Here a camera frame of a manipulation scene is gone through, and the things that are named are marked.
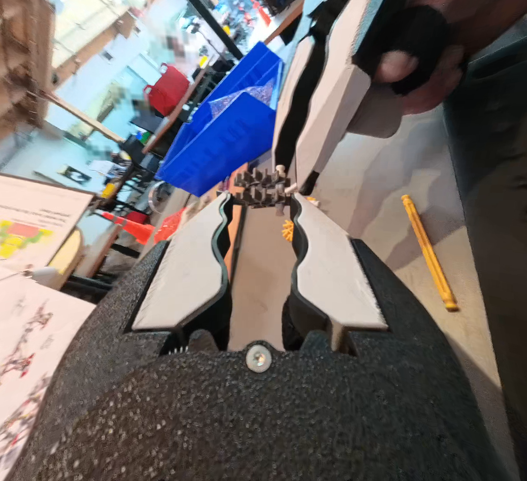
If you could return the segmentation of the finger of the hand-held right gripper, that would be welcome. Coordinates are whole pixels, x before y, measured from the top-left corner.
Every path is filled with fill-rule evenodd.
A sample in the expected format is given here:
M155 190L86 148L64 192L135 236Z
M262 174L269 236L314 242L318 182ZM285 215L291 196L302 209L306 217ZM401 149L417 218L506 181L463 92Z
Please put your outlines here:
M273 170L289 170L317 83L318 41L309 35L296 46L282 85L273 134Z
M327 37L323 71L296 143L296 184L301 194L312 193L370 89L371 77L352 62L352 50L369 2L349 0Z

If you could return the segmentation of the grey connector assembly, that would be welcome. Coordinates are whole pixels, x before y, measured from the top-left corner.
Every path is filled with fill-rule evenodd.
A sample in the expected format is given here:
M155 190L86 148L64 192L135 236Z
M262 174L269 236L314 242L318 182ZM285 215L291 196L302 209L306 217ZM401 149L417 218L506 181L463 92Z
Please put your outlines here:
M234 204L247 208L273 207L276 215L285 215L290 206L291 196L297 191L297 184L286 176L284 166L277 166L273 172L253 168L240 171L234 176Z

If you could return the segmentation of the instruction booklet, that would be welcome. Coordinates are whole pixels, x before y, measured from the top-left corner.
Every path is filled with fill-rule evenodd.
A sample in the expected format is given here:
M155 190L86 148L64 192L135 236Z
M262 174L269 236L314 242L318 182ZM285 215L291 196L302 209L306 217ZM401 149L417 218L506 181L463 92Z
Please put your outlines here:
M94 306L50 287L49 263L92 201L1 174L1 480L36 424L66 349Z

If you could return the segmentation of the black metal pole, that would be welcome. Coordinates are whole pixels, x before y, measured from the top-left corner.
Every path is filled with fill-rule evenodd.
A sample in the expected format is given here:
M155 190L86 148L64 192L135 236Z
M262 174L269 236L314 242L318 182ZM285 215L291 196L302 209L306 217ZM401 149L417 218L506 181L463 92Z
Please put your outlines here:
M218 36L225 48L231 55L238 61L243 58L241 50L237 47L236 43L228 36L223 30L221 25L215 20L211 11L207 8L206 4L202 0L188 0L188 2L195 8L202 19L212 29L214 34Z

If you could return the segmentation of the blue plastic bin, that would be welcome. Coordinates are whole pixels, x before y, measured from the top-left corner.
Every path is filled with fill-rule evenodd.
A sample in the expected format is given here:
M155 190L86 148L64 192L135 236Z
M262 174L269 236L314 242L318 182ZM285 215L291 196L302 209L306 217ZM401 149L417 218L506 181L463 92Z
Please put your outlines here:
M197 197L243 164L266 153L273 143L276 109L247 92L198 130L184 124L156 176Z
M280 73L284 62L264 42L257 42L253 48L219 82L213 91L201 102L192 114L192 121L211 116L209 102L230 95L239 90L265 84L275 72Z

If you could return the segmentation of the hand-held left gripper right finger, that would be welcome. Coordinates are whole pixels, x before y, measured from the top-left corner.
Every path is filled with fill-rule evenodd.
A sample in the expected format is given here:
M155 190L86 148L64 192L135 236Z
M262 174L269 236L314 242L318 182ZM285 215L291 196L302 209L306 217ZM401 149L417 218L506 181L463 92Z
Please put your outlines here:
M293 250L290 320L303 341L321 333L331 350L351 350L350 333L388 333L350 235L313 201L290 200Z

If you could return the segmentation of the red bag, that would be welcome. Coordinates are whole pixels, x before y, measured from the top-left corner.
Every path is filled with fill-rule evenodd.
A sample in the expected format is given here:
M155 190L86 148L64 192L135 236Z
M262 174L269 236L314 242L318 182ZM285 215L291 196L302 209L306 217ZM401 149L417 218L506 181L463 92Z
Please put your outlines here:
M174 65L162 63L161 76L154 85L146 85L143 95L149 106L163 117L168 117L190 86L188 78Z

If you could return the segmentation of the yellow plastic rod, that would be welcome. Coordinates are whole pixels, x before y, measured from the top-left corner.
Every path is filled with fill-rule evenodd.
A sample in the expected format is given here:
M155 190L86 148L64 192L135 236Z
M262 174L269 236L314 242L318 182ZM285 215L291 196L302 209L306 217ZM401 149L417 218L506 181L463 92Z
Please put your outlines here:
M434 252L430 239L426 234L422 220L417 212L417 208L415 207L412 198L405 194L401 197L401 200L408 219L410 220L412 230L418 241L418 245L425 259L426 266L431 274L431 278L445 306L445 309L447 309L449 312L458 311L458 304L455 300L454 294L452 293L451 287L446 280L442 267L438 261L436 253Z

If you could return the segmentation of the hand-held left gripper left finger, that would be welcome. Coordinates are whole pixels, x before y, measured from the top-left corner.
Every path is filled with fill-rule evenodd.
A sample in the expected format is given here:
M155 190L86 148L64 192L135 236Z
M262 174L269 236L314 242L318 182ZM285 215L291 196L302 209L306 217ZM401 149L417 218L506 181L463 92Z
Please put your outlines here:
M232 207L232 195L222 192L178 227L140 301L132 331L183 328L226 296Z

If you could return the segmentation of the orange traffic cone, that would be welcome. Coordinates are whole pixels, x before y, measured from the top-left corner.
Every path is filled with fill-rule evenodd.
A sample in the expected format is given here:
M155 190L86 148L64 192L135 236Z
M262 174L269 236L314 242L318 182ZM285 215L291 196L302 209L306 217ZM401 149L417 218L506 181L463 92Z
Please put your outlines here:
M143 246L146 246L150 237L155 232L155 227L150 224L137 223L108 212L101 212L99 215L104 219L113 222L115 225L121 226L123 230L131 234L135 240Z

